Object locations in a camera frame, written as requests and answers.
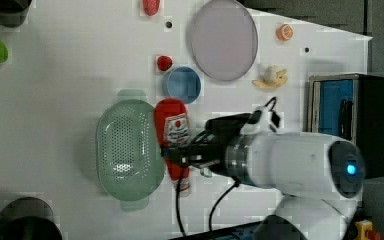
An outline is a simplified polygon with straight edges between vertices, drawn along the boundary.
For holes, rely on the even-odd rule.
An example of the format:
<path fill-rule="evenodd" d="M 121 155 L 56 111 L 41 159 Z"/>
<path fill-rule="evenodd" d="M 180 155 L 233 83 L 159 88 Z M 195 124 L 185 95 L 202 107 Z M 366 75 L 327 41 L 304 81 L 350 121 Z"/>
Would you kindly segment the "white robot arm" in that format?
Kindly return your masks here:
<path fill-rule="evenodd" d="M 352 142 L 326 134 L 278 132 L 261 110 L 210 119 L 193 140 L 161 155 L 282 195 L 252 240 L 343 240 L 363 190 L 365 162 Z"/>

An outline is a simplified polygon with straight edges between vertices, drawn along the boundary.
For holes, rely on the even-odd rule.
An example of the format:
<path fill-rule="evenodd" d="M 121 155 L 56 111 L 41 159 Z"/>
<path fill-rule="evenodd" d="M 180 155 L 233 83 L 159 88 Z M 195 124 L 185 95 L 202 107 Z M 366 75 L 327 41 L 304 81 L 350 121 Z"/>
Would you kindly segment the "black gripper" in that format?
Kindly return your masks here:
<path fill-rule="evenodd" d="M 242 113 L 210 119 L 188 149 L 162 148 L 161 156 L 179 166 L 209 168 L 226 177 L 248 177 L 247 158 L 255 135 L 241 129 L 256 124 L 259 117 Z"/>

